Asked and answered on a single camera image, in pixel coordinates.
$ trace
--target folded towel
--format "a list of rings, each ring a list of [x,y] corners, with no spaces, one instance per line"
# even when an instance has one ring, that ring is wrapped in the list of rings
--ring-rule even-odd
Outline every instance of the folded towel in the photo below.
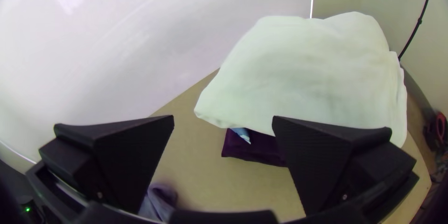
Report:
[[[395,52],[374,18],[266,17],[237,43],[203,90],[197,117],[221,128],[274,135],[274,115],[406,139],[406,88]]]

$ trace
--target wooden table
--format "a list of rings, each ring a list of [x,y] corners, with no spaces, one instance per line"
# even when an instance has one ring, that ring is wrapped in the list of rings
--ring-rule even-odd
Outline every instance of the wooden table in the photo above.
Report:
[[[272,209],[279,221],[305,217],[299,195],[287,168],[222,158],[225,129],[195,116],[193,108],[213,73],[163,106],[154,115],[174,115],[175,128],[152,182],[173,186],[179,207],[201,211]],[[425,163],[408,134],[403,150],[417,160],[420,177],[403,202],[384,223],[408,224],[431,185]]]

